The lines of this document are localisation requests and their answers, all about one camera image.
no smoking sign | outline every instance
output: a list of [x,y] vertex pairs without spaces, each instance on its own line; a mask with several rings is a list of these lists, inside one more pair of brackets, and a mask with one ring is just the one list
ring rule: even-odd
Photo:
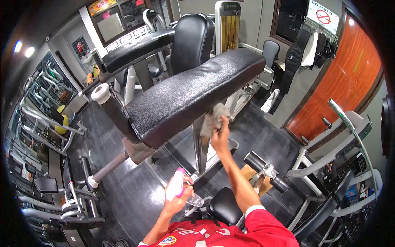
[[307,17],[324,26],[326,29],[336,35],[337,26],[339,25],[339,16],[334,14],[325,6],[310,0]]

wall-mounted rack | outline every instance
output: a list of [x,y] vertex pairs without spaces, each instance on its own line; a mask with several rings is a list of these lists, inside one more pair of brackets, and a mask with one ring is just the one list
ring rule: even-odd
[[312,30],[313,29],[317,29],[317,30],[321,29],[322,33],[331,39],[331,42],[335,42],[339,39],[335,34],[333,34],[331,31],[326,29],[324,25],[317,23],[316,21],[308,18],[307,16],[305,16],[305,20],[303,21],[303,24],[306,24],[306,23],[310,25],[309,27]]

gym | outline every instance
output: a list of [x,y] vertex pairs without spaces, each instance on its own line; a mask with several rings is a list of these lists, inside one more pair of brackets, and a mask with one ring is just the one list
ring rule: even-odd
[[367,234],[393,106],[350,1],[32,8],[2,51],[2,180],[34,241],[340,247]]

spray bottle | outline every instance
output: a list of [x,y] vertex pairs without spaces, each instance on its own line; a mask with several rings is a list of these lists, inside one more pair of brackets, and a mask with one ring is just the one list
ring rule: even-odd
[[[170,181],[166,190],[167,200],[171,201],[175,197],[181,197],[184,193],[184,187],[182,186],[182,184],[184,183],[184,174],[185,169],[181,167],[179,167],[174,173],[173,179]],[[186,202],[196,207],[202,207],[204,203],[203,198],[196,194],[195,197],[189,196]]]

shirt logo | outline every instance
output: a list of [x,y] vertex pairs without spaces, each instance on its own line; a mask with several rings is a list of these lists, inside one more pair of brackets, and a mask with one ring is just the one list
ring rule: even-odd
[[177,238],[175,238],[174,236],[168,236],[162,242],[160,242],[158,246],[172,245],[175,242],[177,242]]

